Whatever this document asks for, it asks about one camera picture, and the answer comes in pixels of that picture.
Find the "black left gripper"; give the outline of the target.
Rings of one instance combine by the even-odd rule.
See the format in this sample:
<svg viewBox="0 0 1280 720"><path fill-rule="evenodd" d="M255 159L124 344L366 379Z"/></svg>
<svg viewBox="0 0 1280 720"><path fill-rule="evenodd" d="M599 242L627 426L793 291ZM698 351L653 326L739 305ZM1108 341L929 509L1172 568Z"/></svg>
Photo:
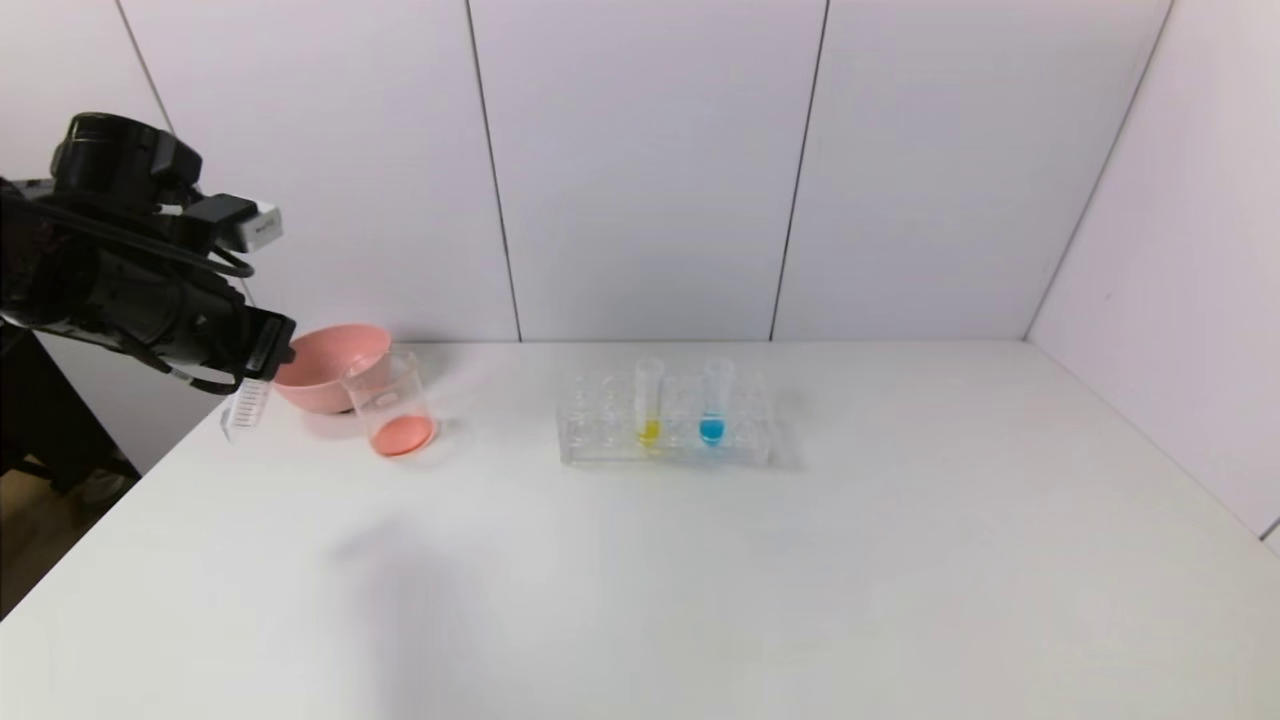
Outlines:
<svg viewBox="0 0 1280 720"><path fill-rule="evenodd" d="M297 359L296 323L253 305L234 283L205 272L178 274L165 297L159 331L140 340L143 365L187 383L204 383L192 368L219 373L228 383L274 380Z"/></svg>

